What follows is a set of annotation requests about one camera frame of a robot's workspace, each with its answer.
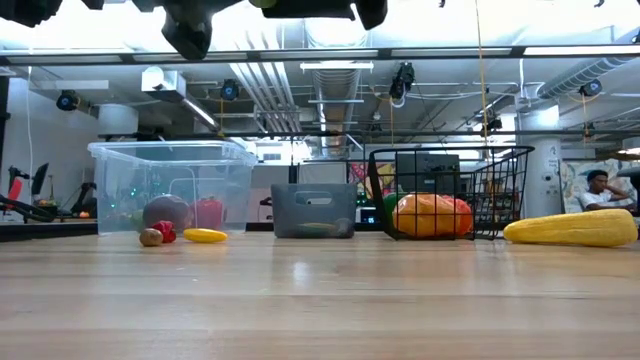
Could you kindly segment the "large green bell pepper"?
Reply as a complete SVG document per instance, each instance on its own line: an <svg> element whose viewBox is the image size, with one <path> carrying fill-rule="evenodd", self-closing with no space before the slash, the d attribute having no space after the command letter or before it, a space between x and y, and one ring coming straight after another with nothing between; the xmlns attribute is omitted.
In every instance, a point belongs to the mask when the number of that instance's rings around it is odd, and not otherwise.
<svg viewBox="0 0 640 360"><path fill-rule="evenodd" d="M398 204L406 196L405 192L392 192L384 196L383 198L383 215L381 222L383 223L387 233L392 236L396 236L399 231L397 226L403 219L403 215L396 212Z"/></svg>

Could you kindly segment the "orange bell pepper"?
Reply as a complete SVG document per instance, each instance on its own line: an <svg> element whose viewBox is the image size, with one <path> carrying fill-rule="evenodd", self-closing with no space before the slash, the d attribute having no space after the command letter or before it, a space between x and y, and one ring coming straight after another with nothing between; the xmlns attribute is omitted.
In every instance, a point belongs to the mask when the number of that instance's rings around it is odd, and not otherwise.
<svg viewBox="0 0 640 360"><path fill-rule="evenodd" d="M417 238L453 235L460 216L450 199L436 194L408 194L392 211L396 230Z"/></svg>

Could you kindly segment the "clear plastic bin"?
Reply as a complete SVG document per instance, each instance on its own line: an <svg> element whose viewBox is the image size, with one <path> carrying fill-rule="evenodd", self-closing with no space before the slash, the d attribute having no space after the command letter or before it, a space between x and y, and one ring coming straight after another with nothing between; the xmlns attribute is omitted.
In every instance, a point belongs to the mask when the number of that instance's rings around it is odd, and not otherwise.
<svg viewBox="0 0 640 360"><path fill-rule="evenodd" d="M140 231L144 207L160 195L175 195L190 206L214 197L226 218L217 231L243 232L249 215L256 155L219 140L95 142L98 232Z"/></svg>

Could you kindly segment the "dark maroon plum fruit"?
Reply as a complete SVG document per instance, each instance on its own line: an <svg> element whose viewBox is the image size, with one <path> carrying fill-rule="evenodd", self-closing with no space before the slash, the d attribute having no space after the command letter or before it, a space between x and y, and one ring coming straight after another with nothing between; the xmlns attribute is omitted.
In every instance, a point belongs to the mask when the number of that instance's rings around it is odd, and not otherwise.
<svg viewBox="0 0 640 360"><path fill-rule="evenodd" d="M186 201L168 194L153 198L144 207L142 219L146 227L151 227L160 221L169 221L178 231L182 231L191 224L193 214Z"/></svg>

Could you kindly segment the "silver spiral duct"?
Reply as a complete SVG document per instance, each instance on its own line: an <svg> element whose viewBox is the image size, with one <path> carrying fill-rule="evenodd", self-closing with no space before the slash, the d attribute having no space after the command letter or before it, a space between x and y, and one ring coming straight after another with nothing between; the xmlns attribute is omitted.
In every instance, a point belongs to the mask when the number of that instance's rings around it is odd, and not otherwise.
<svg viewBox="0 0 640 360"><path fill-rule="evenodd" d="M601 76L631 62L632 60L634 60L634 57L615 56L586 60L574 65L550 81L545 82L538 88L536 96L539 99L548 100L573 91L578 91L583 84L594 79L599 80Z"/></svg>

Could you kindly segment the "white ceiling air unit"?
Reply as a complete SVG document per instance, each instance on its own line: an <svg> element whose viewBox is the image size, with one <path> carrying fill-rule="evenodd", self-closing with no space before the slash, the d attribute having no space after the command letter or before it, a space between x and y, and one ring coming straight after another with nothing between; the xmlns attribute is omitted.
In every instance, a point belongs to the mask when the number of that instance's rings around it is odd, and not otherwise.
<svg viewBox="0 0 640 360"><path fill-rule="evenodd" d="M142 72L141 91L156 100L180 103L187 95L186 80L179 71L151 66Z"/></svg>

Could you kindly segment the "gray plastic bin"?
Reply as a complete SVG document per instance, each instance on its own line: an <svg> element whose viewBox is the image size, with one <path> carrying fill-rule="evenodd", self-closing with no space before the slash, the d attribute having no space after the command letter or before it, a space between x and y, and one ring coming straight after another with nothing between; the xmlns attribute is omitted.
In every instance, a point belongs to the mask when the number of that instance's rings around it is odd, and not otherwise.
<svg viewBox="0 0 640 360"><path fill-rule="evenodd" d="M302 223L331 223L340 218L354 222L355 184L274 184L271 186L274 234L277 238L336 238L308 236L297 231Z"/></svg>

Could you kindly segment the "black monitor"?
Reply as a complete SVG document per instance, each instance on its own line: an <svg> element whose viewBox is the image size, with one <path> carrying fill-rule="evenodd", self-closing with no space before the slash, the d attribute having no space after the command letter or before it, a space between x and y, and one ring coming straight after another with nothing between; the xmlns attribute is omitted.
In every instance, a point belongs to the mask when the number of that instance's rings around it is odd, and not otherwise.
<svg viewBox="0 0 640 360"><path fill-rule="evenodd" d="M402 152L397 156L396 170L404 192L453 195L462 185L458 155Z"/></svg>

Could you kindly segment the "small brown potato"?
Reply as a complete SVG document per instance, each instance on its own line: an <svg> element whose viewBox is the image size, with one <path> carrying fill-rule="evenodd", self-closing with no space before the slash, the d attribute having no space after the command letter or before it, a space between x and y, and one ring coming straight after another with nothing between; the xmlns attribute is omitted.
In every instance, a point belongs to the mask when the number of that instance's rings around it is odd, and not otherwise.
<svg viewBox="0 0 640 360"><path fill-rule="evenodd" d="M139 242L144 247L157 247L163 244L163 234L154 228L146 228L139 234Z"/></svg>

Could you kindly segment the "person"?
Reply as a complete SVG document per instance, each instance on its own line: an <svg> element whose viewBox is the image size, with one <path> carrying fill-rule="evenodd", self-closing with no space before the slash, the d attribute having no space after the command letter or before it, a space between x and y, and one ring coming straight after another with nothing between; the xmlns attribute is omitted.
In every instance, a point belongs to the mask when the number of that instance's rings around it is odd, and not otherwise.
<svg viewBox="0 0 640 360"><path fill-rule="evenodd" d="M584 211L596 211L606 209L624 209L634 212L637 206L615 205L615 202L629 200L630 195L608 184L609 175L603 170L593 170L587 175L587 191L579 197Z"/></svg>

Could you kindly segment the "colourful wall poster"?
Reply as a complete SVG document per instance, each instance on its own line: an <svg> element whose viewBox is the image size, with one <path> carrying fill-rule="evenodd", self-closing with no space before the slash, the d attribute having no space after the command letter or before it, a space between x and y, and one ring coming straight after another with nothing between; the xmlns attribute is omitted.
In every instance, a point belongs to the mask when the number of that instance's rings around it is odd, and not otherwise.
<svg viewBox="0 0 640 360"><path fill-rule="evenodd" d="M377 162L375 168L378 174L378 183L383 196L395 192L395 165L389 161ZM350 184L355 184L359 197L366 200L374 198L371 180L368 175L367 162L351 162L348 164L348 180Z"/></svg>

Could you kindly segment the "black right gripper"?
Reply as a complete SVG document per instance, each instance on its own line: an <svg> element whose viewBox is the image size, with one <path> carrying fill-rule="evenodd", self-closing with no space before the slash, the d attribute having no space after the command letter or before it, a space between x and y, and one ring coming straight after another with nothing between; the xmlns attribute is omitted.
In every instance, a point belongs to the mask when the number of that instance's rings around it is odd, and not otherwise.
<svg viewBox="0 0 640 360"><path fill-rule="evenodd" d="M387 0L353 0L365 30L381 25L388 13ZM276 0L272 7L263 8L266 18L346 18L354 19L351 0Z"/></svg>

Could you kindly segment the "small red bell pepper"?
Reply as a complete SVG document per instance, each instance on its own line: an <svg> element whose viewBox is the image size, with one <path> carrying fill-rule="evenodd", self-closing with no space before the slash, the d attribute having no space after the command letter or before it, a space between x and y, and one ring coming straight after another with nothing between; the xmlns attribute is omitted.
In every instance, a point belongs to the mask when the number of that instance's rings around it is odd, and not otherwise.
<svg viewBox="0 0 640 360"><path fill-rule="evenodd" d="M159 221L152 225L152 228L158 230L162 234L163 243L173 243L177 238L175 225L171 221Z"/></svg>

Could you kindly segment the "large yellow corn cob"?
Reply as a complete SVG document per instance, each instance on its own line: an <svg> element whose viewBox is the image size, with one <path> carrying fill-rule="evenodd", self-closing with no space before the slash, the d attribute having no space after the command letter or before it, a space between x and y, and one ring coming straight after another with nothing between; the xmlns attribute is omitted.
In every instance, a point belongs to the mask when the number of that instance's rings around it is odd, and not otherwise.
<svg viewBox="0 0 640 360"><path fill-rule="evenodd" d="M518 244L618 247L635 242L638 227L627 210L605 209L519 220L503 236Z"/></svg>

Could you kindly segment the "black overhead light beam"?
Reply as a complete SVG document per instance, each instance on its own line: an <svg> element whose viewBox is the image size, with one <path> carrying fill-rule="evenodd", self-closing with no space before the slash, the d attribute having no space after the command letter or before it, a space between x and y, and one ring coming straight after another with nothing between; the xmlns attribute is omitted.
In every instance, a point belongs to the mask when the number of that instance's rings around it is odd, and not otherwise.
<svg viewBox="0 0 640 360"><path fill-rule="evenodd" d="M288 50L214 51L203 63L288 61L408 61L439 59L519 59L638 57L640 44L588 46L422 47L422 48L312 48ZM177 53L0 53L0 66L147 65L188 64Z"/></svg>

